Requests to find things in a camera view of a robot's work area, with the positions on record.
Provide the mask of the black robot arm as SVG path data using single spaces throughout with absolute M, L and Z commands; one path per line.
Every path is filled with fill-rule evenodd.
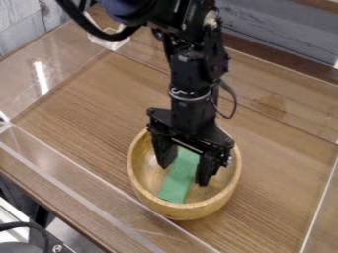
M 158 163 L 168 167 L 178 149 L 199 155 L 195 182 L 204 186 L 230 163 L 235 142 L 216 124 L 219 90 L 228 71 L 222 18 L 215 0 L 99 0 L 112 19 L 151 26 L 170 68 L 171 107 L 150 108 L 148 132 Z

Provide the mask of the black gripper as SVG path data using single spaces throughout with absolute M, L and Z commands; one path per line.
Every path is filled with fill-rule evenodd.
M 158 163 L 167 169 L 176 159 L 178 148 L 186 147 L 199 155 L 195 183 L 206 187 L 222 166 L 230 163 L 235 142 L 216 124 L 218 90 L 198 97 L 170 92 L 171 108 L 150 107 L 147 129 Z

